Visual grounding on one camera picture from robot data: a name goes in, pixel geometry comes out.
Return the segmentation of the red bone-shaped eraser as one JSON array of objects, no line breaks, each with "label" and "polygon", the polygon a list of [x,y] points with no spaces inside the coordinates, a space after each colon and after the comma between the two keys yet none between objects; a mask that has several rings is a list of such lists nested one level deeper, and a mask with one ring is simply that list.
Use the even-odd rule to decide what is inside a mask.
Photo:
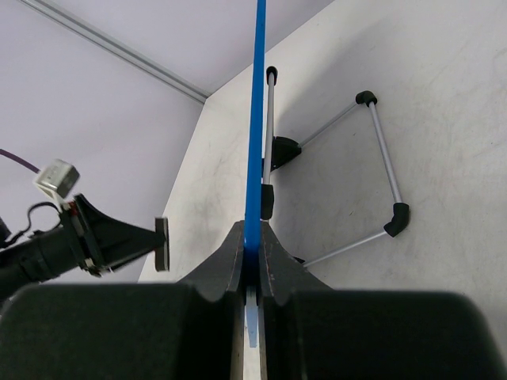
[{"label": "red bone-shaped eraser", "polygon": [[155,219],[155,233],[161,238],[162,244],[154,250],[154,268],[156,272],[170,270],[170,234],[167,217]]}]

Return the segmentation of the silver whiteboard stand frame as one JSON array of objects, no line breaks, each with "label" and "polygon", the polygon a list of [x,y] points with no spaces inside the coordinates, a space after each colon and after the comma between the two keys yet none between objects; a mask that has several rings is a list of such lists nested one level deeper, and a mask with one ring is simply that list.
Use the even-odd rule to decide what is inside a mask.
[{"label": "silver whiteboard stand frame", "polygon": [[261,159],[261,220],[305,248],[304,268],[394,239],[410,224],[370,90],[357,93],[331,120],[291,139],[275,133],[278,70],[265,71],[267,115]]}]

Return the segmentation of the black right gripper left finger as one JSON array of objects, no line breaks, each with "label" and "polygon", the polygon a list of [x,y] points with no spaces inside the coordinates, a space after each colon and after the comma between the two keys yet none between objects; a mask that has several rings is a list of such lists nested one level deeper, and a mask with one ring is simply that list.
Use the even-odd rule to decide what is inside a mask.
[{"label": "black right gripper left finger", "polygon": [[1,317],[4,379],[240,379],[243,224],[176,283],[31,286]]}]

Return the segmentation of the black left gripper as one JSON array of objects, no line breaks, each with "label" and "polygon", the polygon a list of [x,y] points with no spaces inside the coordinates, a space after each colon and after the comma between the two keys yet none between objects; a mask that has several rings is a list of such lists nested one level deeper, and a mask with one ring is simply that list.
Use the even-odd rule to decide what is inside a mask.
[{"label": "black left gripper", "polygon": [[111,218],[83,195],[61,204],[61,226],[80,269],[102,277],[158,248],[158,233]]}]

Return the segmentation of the blue framed whiteboard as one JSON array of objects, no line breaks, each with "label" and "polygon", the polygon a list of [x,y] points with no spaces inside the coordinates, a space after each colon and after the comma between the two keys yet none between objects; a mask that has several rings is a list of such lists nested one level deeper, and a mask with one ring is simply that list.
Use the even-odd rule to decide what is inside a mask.
[{"label": "blue framed whiteboard", "polygon": [[245,374],[247,379],[257,379],[259,365],[257,354],[259,283],[259,249],[261,244],[261,170],[264,106],[266,2],[258,1],[256,8],[255,38],[253,50],[253,77],[250,103],[250,132],[246,179],[246,209],[244,226],[245,315],[249,347],[245,349]]}]

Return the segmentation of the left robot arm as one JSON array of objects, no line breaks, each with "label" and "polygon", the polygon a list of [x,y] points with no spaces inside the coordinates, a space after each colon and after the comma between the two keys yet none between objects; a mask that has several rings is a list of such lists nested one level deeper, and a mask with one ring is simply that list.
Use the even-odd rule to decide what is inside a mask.
[{"label": "left robot arm", "polygon": [[147,230],[99,211],[78,194],[59,214],[60,225],[1,252],[1,301],[22,287],[56,279],[75,268],[101,277],[155,251],[167,258],[169,223]]}]

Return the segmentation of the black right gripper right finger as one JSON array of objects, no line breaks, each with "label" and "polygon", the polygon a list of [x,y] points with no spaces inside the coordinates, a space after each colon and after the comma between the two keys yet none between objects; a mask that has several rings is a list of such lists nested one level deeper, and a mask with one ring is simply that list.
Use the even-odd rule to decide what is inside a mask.
[{"label": "black right gripper right finger", "polygon": [[264,379],[503,379],[478,307],[438,291],[334,290],[261,226]]}]

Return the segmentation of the left aluminium frame post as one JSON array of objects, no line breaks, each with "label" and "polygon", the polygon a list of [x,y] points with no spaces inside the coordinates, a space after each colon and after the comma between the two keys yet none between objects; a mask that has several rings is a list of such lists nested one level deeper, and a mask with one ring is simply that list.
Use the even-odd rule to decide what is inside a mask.
[{"label": "left aluminium frame post", "polygon": [[21,3],[199,104],[204,105],[211,96],[209,92],[183,79],[53,1],[22,0]]}]

